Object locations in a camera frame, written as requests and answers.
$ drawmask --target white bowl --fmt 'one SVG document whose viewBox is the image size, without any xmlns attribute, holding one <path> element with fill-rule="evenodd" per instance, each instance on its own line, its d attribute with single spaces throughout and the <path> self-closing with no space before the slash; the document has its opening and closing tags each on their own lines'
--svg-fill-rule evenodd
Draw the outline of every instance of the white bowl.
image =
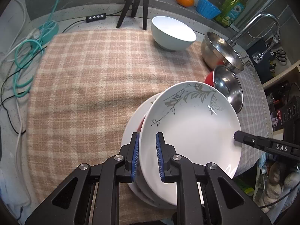
<svg viewBox="0 0 300 225">
<path fill-rule="evenodd" d="M 195 32 L 186 24 L 165 16 L 152 19 L 151 31 L 154 40 L 168 51 L 185 50 L 197 38 Z"/>
</svg>

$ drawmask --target green soap bottle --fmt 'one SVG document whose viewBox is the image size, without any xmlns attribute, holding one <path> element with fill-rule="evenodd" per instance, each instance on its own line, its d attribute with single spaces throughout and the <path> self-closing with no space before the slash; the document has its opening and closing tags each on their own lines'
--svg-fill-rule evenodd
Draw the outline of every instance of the green soap bottle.
<svg viewBox="0 0 300 225">
<path fill-rule="evenodd" d="M 225 0 L 220 7 L 221 13 L 214 19 L 220 25 L 227 28 L 242 13 L 245 7 L 246 3 L 244 0 Z"/>
</svg>

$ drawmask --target shelf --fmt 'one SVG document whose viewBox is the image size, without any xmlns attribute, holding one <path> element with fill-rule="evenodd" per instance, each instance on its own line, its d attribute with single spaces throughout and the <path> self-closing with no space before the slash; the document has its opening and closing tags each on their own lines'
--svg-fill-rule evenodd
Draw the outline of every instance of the shelf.
<svg viewBox="0 0 300 225">
<path fill-rule="evenodd" d="M 271 80 L 267 81 L 262 85 L 263 89 L 268 89 L 269 87 L 280 83 L 284 80 L 288 80 L 290 83 L 293 81 L 299 81 L 300 80 L 300 60 L 298 60 L 296 63 L 294 63 L 291 67 L 284 70 L 282 73 L 278 74 Z"/>
</svg>

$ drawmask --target floral pattern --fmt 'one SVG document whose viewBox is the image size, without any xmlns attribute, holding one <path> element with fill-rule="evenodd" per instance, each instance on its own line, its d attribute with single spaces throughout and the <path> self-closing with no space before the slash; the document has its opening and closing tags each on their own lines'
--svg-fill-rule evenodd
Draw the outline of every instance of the floral pattern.
<svg viewBox="0 0 300 225">
<path fill-rule="evenodd" d="M 195 90 L 193 91 L 187 91 L 188 88 L 193 87 Z M 199 83 L 195 83 L 194 85 L 191 84 L 187 84 L 185 87 L 183 87 L 182 90 L 176 92 L 174 95 L 170 96 L 169 98 L 163 100 L 163 102 L 165 103 L 165 105 L 167 107 L 171 107 L 170 110 L 163 116 L 161 117 L 159 120 L 156 119 L 152 119 L 152 125 L 156 124 L 157 126 L 161 123 L 161 120 L 167 116 L 170 112 L 172 112 L 173 114 L 175 114 L 175 105 L 180 102 L 181 100 L 183 100 L 184 102 L 187 102 L 189 99 L 196 99 L 199 98 L 200 101 L 203 103 L 204 100 L 209 97 L 211 95 L 210 98 L 210 112 L 211 115 L 214 113 L 215 110 L 218 111 L 222 111 L 223 108 L 221 106 L 218 105 L 217 103 L 217 98 L 215 96 L 215 93 L 217 91 L 216 90 L 204 90 L 203 89 L 203 85 L 199 84 Z"/>
</svg>

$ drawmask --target metal bowl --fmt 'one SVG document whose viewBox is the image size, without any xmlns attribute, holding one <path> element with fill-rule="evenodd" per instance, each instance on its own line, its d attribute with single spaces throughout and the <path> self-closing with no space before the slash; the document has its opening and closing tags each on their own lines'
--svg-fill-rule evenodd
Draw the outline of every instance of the metal bowl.
<svg viewBox="0 0 300 225">
<path fill-rule="evenodd" d="M 201 45 L 201 53 L 206 64 L 213 70 L 225 64 L 235 74 L 244 70 L 244 65 L 236 51 L 220 36 L 207 32 Z"/>
<path fill-rule="evenodd" d="M 243 107 L 244 96 L 236 75 L 226 66 L 218 65 L 213 72 L 214 87 L 220 91 L 232 105 L 236 113 Z"/>
</svg>

